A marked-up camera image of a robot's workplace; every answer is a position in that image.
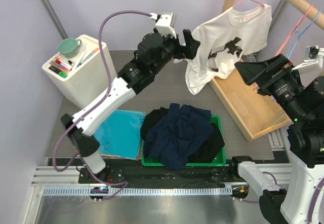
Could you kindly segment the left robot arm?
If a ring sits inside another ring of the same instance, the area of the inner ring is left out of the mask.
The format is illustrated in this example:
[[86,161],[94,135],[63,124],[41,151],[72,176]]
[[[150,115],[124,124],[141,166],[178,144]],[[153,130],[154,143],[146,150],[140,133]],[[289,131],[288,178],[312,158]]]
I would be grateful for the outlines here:
[[67,136],[89,168],[90,177],[97,183],[107,179],[108,171],[99,151],[94,133],[101,123],[116,109],[135,97],[155,79],[155,76],[172,59],[195,58],[200,42],[190,30],[183,30],[185,44],[177,36],[162,35],[155,29],[145,35],[127,63],[103,91],[88,106],[74,115],[64,114],[61,123]]

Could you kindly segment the light blue wire hanger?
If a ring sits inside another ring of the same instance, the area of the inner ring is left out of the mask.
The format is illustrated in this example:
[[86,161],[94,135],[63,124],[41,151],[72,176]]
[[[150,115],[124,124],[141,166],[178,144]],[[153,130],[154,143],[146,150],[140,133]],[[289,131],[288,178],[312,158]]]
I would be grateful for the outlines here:
[[315,21],[320,16],[320,14],[321,14],[321,10],[318,11],[315,18],[301,32],[296,31],[296,33],[298,33],[298,36],[297,36],[296,41],[295,41],[294,45],[292,46],[292,48],[291,48],[291,42],[289,43],[289,48],[288,48],[288,52],[287,52],[287,57],[288,58],[291,57],[295,47],[298,44],[298,41],[301,39],[301,37],[304,35],[304,33],[315,23]]

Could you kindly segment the navy blue t-shirt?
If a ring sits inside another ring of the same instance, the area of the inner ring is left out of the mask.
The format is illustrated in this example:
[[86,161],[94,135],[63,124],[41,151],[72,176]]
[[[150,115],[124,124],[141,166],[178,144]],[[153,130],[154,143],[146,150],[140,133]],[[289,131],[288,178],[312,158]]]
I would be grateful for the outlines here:
[[210,110],[171,103],[168,113],[149,131],[144,140],[145,159],[180,170],[214,132]]

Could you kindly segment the black flower print t-shirt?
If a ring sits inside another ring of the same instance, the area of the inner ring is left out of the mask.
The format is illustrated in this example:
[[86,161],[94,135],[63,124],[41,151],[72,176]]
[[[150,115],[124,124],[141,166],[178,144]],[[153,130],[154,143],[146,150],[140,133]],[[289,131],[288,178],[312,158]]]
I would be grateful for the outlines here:
[[[167,115],[169,108],[160,107],[154,109],[146,115],[140,129],[140,136],[143,141],[146,139],[148,131],[164,116]],[[210,123],[214,127],[214,132],[201,147],[188,158],[188,163],[210,163],[214,160],[217,153],[225,146],[224,139],[217,125]]]

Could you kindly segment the pink hanger of navy shirt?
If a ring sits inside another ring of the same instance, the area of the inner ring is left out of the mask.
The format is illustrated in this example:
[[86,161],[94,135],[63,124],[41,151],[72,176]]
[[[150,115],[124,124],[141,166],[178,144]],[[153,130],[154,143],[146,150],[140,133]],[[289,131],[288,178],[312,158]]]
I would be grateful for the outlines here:
[[299,27],[299,25],[302,23],[302,21],[307,17],[307,15],[309,14],[309,12],[311,11],[313,5],[310,5],[310,7],[308,8],[306,14],[304,14],[295,24],[295,26],[292,28],[292,30],[290,31],[290,33],[288,34],[288,36],[286,37],[286,39],[284,40],[284,42],[282,43],[282,45],[279,47],[279,49],[277,50],[275,56],[277,56],[278,54],[281,53],[282,49],[285,47],[285,45],[287,44],[287,42],[291,39],[292,35],[294,34],[294,32],[297,30],[297,28]]

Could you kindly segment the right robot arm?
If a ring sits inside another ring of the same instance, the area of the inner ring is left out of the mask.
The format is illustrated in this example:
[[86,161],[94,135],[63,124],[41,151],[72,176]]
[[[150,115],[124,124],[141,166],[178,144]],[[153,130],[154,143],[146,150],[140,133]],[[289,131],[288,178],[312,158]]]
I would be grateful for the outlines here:
[[287,129],[292,173],[287,189],[271,182],[249,156],[233,157],[229,176],[244,179],[259,197],[269,223],[319,223],[323,198],[323,76],[307,87],[299,69],[283,54],[262,62],[235,64],[246,85],[272,96],[292,123]]

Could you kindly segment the white t-shirt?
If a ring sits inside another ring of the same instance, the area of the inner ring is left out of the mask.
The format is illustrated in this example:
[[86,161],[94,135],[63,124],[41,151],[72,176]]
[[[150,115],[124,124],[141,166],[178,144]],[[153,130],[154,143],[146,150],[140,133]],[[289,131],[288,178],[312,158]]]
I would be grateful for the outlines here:
[[195,58],[186,60],[189,92],[198,94],[215,77],[228,78],[242,56],[265,48],[271,21],[271,6],[263,4],[246,12],[229,8],[195,28],[192,36],[200,46]]

